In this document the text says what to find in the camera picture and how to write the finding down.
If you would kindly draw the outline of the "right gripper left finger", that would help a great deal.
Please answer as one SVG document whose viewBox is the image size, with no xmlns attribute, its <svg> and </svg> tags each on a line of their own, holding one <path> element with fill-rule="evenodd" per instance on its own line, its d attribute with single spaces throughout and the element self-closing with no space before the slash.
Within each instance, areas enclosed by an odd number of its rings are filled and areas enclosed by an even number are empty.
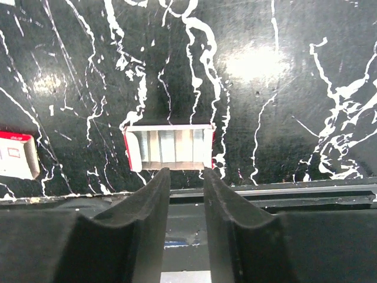
<svg viewBox="0 0 377 283">
<path fill-rule="evenodd" d="M 88 218 L 66 210 L 1 212 L 2 282 L 159 282 L 170 171 Z"/>
</svg>

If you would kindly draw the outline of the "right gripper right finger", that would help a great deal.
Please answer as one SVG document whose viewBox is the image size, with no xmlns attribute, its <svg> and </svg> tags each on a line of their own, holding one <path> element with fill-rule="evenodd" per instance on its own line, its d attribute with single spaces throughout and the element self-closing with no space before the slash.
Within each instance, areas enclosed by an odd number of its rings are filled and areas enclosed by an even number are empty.
<svg viewBox="0 0 377 283">
<path fill-rule="evenodd" d="M 375 282 L 376 210 L 272 215 L 204 171 L 213 282 Z"/>
</svg>

